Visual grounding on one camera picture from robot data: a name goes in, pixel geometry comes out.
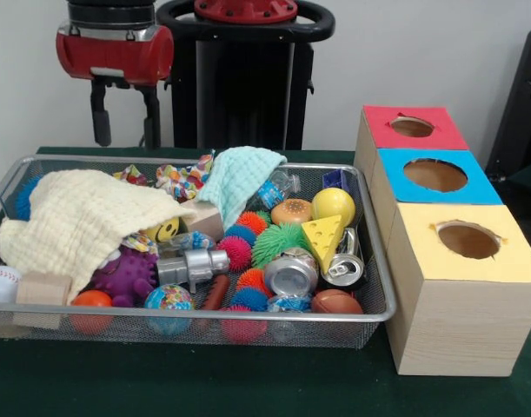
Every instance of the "red box top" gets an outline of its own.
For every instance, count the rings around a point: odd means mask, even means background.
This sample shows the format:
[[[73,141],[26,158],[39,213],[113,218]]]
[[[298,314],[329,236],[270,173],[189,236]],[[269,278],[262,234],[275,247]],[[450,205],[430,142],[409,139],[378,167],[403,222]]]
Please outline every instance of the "red box top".
[[[468,149],[443,107],[364,106],[363,111],[377,148]]]

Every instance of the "green spiky ball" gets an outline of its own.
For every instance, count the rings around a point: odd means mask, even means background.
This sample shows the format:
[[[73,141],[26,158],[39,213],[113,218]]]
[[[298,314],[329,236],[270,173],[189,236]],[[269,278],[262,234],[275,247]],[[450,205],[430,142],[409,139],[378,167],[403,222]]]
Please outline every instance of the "green spiky ball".
[[[254,268],[264,268],[283,250],[294,247],[309,250],[302,226],[293,223],[274,224],[257,236],[251,252],[252,265]]]

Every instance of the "shape sorter box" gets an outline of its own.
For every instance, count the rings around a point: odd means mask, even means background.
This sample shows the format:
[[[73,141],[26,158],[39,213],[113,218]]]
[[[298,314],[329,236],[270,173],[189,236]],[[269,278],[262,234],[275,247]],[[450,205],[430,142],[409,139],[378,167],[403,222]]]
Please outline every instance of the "shape sorter box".
[[[378,156],[369,193],[385,248],[397,202],[502,204],[467,150],[378,149]]]
[[[399,374],[511,374],[531,328],[531,248],[506,206],[398,203],[387,256]]]
[[[368,185],[378,149],[467,150],[468,145],[444,108],[364,106],[354,166]]]

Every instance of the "yellow ball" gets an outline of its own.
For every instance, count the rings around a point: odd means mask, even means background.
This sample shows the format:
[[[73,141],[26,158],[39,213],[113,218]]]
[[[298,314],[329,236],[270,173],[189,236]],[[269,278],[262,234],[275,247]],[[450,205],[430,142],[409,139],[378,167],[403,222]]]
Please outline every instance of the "yellow ball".
[[[161,243],[172,239],[178,233],[179,227],[180,220],[178,220],[178,217],[175,217],[174,219],[156,225],[154,228],[148,228],[143,233],[153,242]]]
[[[354,199],[343,189],[323,189],[311,202],[311,215],[314,220],[341,215],[344,227],[347,227],[354,220]]]

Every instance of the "metal basket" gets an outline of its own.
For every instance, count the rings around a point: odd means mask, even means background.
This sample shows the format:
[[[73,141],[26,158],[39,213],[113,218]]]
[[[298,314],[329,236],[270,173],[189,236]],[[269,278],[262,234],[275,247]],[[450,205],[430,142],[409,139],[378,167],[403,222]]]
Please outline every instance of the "metal basket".
[[[196,161],[149,158],[111,158],[96,156],[31,156],[14,164],[0,183],[0,223],[4,217],[16,218],[15,201],[21,187],[32,177],[62,169],[99,169],[106,173],[122,171],[134,163],[149,179],[155,178],[156,168],[165,163],[177,167]],[[203,310],[154,310],[146,308],[81,308],[52,307],[0,303],[0,337],[77,341],[167,342],[192,344],[231,344],[223,328],[254,329],[261,334],[252,345],[362,348],[380,322],[388,320],[395,311],[395,294],[382,249],[368,189],[361,172],[341,165],[288,163],[282,165],[290,174],[300,176],[302,190],[296,198],[311,200],[322,188],[322,175],[342,169],[350,194],[354,197],[356,227],[363,260],[366,283],[358,290],[357,300],[365,314],[298,314],[298,313],[238,313]],[[224,306],[234,293],[239,275],[231,275],[231,285]],[[209,289],[199,285],[195,295],[199,307]],[[20,322],[31,327],[16,326]],[[85,329],[97,330],[102,322],[110,324],[98,334],[86,334]],[[167,336],[157,333],[152,324],[188,327],[180,334]]]

